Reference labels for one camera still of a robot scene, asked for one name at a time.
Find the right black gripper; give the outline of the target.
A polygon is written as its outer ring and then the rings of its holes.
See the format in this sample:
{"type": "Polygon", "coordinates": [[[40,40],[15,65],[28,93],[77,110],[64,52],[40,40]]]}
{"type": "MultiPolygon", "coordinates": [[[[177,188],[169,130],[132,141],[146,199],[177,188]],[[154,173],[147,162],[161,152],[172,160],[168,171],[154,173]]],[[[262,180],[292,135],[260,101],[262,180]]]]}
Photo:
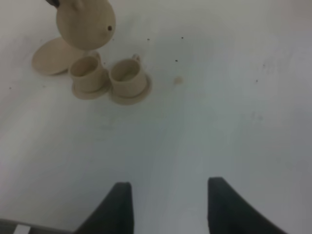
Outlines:
{"type": "Polygon", "coordinates": [[[49,227],[43,227],[28,223],[20,223],[17,221],[1,219],[0,220],[0,233],[1,234],[13,234],[18,225],[24,225],[30,227],[30,234],[72,234],[72,231],[54,229],[49,227]]]}

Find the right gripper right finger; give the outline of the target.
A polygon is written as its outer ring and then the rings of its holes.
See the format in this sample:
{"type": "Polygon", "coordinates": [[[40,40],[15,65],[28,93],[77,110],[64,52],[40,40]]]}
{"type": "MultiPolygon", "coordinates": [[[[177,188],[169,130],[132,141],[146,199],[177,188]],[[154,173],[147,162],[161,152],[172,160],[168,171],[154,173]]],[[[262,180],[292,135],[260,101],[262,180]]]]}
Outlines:
{"type": "Polygon", "coordinates": [[[222,177],[208,179],[207,220],[211,234],[283,234],[222,177]]]}

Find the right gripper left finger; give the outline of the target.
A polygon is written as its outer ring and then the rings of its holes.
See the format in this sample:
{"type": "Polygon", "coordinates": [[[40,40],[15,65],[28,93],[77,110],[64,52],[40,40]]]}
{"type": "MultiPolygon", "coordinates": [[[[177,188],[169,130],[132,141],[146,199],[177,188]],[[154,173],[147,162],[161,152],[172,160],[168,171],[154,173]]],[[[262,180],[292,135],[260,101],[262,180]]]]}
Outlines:
{"type": "Polygon", "coordinates": [[[134,210],[131,183],[116,183],[101,204],[74,233],[133,234],[134,210]]]}

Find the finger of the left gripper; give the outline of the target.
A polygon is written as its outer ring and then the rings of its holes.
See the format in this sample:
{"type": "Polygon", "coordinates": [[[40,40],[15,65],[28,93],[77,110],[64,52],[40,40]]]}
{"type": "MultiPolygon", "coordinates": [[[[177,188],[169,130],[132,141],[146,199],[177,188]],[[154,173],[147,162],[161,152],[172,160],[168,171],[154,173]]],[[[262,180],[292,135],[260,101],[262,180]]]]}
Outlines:
{"type": "Polygon", "coordinates": [[[54,7],[59,7],[60,6],[60,2],[59,0],[46,0],[51,6],[54,7]]]}

